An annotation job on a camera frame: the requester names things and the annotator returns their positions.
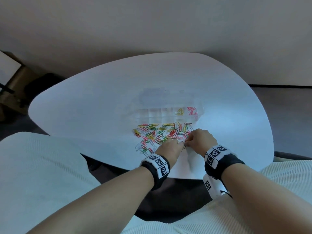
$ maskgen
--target black and white square marker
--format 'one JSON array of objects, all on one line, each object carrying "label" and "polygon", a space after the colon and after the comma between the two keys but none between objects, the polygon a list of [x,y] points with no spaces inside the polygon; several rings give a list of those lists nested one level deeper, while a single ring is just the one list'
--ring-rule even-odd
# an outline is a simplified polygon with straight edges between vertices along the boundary
[{"label": "black and white square marker", "polygon": [[205,185],[206,185],[207,189],[210,190],[211,185],[210,185],[209,181],[206,181],[206,182],[205,182]]},{"label": "black and white square marker", "polygon": [[155,160],[158,157],[156,157],[155,155],[152,155],[152,156],[149,156],[148,158],[151,159],[151,160]]},{"label": "black and white square marker", "polygon": [[214,150],[212,150],[212,151],[210,152],[210,155],[212,155],[213,157],[216,157],[216,156],[218,156],[220,153],[221,153],[220,151],[214,149]]},{"label": "black and white square marker", "polygon": [[211,166],[213,164],[213,157],[208,156],[206,162]]},{"label": "black and white square marker", "polygon": [[224,147],[222,147],[222,146],[217,147],[216,149],[220,150],[221,152],[223,152],[223,151],[227,150],[226,148],[224,148]]},{"label": "black and white square marker", "polygon": [[160,171],[161,171],[162,176],[166,175],[166,174],[167,174],[166,166],[163,166],[163,167],[160,169]]},{"label": "black and white square marker", "polygon": [[155,162],[158,164],[158,166],[164,165],[164,163],[159,159],[155,160]]}]

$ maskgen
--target person's right hand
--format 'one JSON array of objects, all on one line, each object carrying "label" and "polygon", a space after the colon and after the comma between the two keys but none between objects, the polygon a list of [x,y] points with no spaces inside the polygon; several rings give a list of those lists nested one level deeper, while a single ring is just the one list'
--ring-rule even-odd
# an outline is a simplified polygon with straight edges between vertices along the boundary
[{"label": "person's right hand", "polygon": [[202,157],[205,157],[206,152],[212,146],[218,145],[218,142],[208,130],[196,129],[189,134],[185,145],[191,147]]}]

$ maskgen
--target white ribbed clothing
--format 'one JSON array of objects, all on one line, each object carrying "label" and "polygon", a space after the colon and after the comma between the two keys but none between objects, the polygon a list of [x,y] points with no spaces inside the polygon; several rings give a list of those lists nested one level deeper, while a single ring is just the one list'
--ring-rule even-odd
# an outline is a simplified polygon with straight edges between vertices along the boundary
[{"label": "white ribbed clothing", "polygon": [[[312,203],[312,161],[272,163],[261,173]],[[69,141],[26,132],[9,136],[0,142],[0,233],[25,234],[98,185]],[[252,231],[225,194],[172,224],[145,222],[134,216],[122,233]]]}]

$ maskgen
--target person's right arm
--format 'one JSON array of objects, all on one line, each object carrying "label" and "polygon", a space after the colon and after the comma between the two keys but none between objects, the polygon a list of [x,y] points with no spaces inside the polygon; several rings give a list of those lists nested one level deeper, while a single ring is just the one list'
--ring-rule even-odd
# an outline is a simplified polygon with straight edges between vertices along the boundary
[{"label": "person's right arm", "polygon": [[[217,145],[207,131],[191,132],[185,142],[205,157]],[[312,233],[312,205],[244,164],[233,164],[222,181],[246,223],[255,233]]]}]

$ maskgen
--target floor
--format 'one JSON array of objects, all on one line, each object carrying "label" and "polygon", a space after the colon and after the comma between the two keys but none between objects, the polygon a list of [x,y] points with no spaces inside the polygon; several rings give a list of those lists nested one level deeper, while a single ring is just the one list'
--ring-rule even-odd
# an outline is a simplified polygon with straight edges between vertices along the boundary
[{"label": "floor", "polygon": [[[253,88],[268,115],[276,151],[312,157],[312,89]],[[0,140],[20,131],[45,134],[28,116],[10,112],[0,123]],[[92,175],[104,183],[125,172],[102,164]],[[151,221],[173,222],[211,201],[203,182],[168,178],[150,192],[136,215]]]}]

